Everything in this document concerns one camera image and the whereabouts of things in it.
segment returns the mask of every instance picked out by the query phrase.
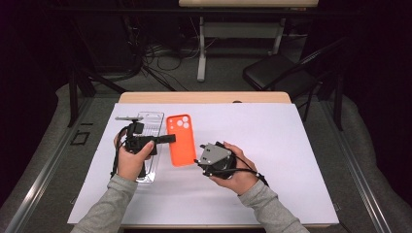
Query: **person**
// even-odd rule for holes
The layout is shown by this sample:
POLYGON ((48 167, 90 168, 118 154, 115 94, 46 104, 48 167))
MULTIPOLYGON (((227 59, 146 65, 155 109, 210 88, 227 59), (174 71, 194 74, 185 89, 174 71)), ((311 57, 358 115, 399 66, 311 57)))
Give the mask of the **person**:
MULTIPOLYGON (((229 143, 223 144, 253 170, 257 170, 255 164, 244 155, 241 149, 229 143)), ((107 191, 75 225, 72 233, 118 232, 127 205, 137 188, 136 179, 142 170, 143 162, 150 158, 149 154, 154 146, 155 143, 150 141, 136 154, 127 152, 124 147, 119 148, 118 173, 111 178, 107 191)), ((247 165, 239 159, 237 159, 236 166, 247 168, 247 165)), ((249 172, 236 172, 227 180, 213 176, 210 180, 219 186, 233 190, 244 206, 253 208, 257 221, 267 233, 308 232, 299 219, 282 205, 278 195, 256 175, 249 172)))

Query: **table leg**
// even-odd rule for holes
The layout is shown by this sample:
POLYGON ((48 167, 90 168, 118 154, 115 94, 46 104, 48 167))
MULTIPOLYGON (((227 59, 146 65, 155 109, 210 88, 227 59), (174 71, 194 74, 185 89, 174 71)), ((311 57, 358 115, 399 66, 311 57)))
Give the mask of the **table leg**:
POLYGON ((204 31, 204 21, 203 17, 200 18, 199 22, 199 67, 197 69, 197 81, 205 81, 206 72, 206 52, 205 52, 205 31, 204 31))
POLYGON ((273 49, 270 55, 273 54, 278 54, 279 52, 279 47, 281 45, 281 40, 282 40, 282 36, 283 36, 283 31, 285 29, 285 18, 282 18, 279 22, 279 27, 277 28, 277 36, 275 38, 275 43, 273 45, 273 49))

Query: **black curtain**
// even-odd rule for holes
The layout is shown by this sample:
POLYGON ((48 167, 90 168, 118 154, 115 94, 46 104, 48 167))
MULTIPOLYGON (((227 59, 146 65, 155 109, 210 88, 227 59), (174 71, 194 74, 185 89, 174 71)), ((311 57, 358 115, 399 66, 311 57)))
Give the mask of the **black curtain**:
POLYGON ((1 184, 8 198, 46 132, 67 83, 49 20, 35 1, 3 1, 0 18, 1 184))
POLYGON ((412 205, 412 17, 408 1, 327 1, 321 10, 362 11, 357 20, 315 20, 303 55, 342 36, 353 39, 344 93, 358 106, 377 166, 412 205))

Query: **person's left hand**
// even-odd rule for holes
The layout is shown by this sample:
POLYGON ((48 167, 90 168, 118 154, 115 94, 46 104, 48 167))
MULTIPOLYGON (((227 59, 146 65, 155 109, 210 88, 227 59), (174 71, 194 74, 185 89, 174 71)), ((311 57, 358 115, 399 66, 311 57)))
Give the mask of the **person's left hand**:
MULTIPOLYGON (((115 137, 115 146, 118 140, 118 136, 115 137)), ((155 142, 150 141, 136 154, 128 152, 124 146, 119 148, 119 163, 118 163, 118 175, 136 182, 137 177, 142 170, 143 163, 146 159, 151 158, 149 155, 154 148, 155 142)))

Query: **transparent box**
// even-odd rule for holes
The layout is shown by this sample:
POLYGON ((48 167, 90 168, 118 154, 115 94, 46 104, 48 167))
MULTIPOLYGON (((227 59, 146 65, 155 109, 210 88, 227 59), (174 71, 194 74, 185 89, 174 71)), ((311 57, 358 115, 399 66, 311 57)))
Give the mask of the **transparent box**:
MULTIPOLYGON (((162 128, 164 113, 158 112, 140 112, 138 117, 141 118, 139 122, 145 126, 140 136, 161 136, 165 133, 165 129, 162 128)), ((157 155, 152 155, 148 160, 145 160, 146 176, 144 178, 138 178, 138 183, 152 183, 155 180, 155 174, 157 169, 157 163, 161 155, 162 145, 157 146, 157 155)))

